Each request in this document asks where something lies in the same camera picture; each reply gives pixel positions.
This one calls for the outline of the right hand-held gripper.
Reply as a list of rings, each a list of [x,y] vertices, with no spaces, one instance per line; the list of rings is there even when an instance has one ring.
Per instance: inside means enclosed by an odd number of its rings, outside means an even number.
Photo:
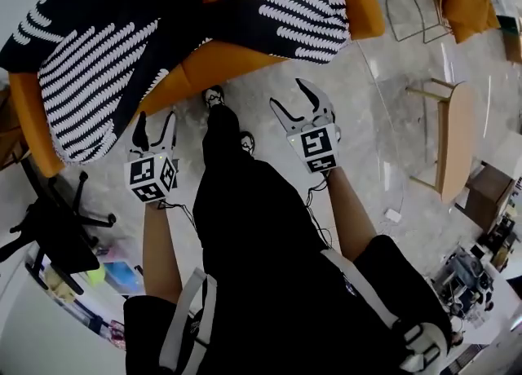
[[[326,173],[338,166],[338,142],[341,130],[335,121],[334,106],[329,96],[312,82],[296,78],[299,89],[313,106],[314,118],[293,117],[276,99],[270,107],[287,132],[287,140],[307,171]]]

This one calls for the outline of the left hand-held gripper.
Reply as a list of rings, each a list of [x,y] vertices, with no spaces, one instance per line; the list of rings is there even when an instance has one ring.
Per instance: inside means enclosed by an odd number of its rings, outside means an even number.
[[[166,116],[160,138],[152,144],[154,151],[148,151],[146,121],[146,113],[140,112],[133,123],[128,162],[124,164],[126,187],[144,204],[166,200],[178,186],[179,170],[179,160],[174,159],[175,112]]]

